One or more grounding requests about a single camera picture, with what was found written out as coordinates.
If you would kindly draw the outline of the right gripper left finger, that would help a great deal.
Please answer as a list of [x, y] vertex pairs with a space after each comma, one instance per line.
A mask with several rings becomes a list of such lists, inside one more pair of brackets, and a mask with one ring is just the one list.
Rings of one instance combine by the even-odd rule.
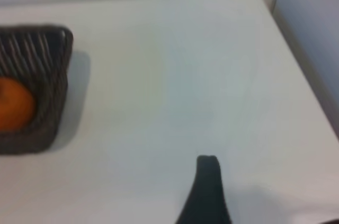
[[232, 223], [216, 156], [200, 155], [189, 196], [177, 223]]

